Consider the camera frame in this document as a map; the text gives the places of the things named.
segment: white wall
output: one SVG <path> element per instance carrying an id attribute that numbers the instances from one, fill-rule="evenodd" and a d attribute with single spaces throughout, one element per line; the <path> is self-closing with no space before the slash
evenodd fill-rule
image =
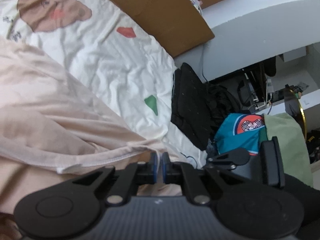
<path id="1" fill-rule="evenodd" d="M 318 129 L 320 127 L 320 104 L 304 109 L 303 111 L 306 118 L 307 131 Z"/>
<path id="2" fill-rule="evenodd" d="M 175 58 L 202 81 L 320 41 L 320 0 L 224 0 L 203 17 L 215 38 Z"/>
<path id="3" fill-rule="evenodd" d="M 319 89 L 313 76 L 307 70 L 308 56 L 297 58 L 289 62 L 283 62 L 276 57 L 276 75 L 271 77 L 274 91 L 283 89 L 286 84 L 289 86 L 304 82 L 309 87 L 303 92 L 304 95 Z"/>
<path id="4" fill-rule="evenodd" d="M 320 43 L 312 44 L 308 46 L 308 49 L 307 70 L 320 87 Z"/>

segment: bed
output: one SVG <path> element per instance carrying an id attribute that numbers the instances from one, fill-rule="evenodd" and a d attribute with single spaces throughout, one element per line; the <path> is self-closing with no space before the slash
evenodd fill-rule
<path id="1" fill-rule="evenodd" d="M 205 164 L 206 153 L 170 122 L 176 67 L 154 37 L 109 0 L 41 0 L 30 10 L 36 1 L 0 0 L 0 35 L 42 49 L 132 131 Z"/>

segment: beige blanket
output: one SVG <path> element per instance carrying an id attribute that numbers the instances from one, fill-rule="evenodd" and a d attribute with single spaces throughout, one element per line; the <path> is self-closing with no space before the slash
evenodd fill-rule
<path id="1" fill-rule="evenodd" d="M 160 141 L 129 130 L 43 51 L 0 37 L 0 64 L 0 212 L 12 214 L 25 195 L 74 174 L 147 161 L 150 151 L 179 160 Z M 176 195 L 180 188 L 158 185 L 148 192 Z M 3 239 L 17 236 L 10 218 L 0 219 Z"/>

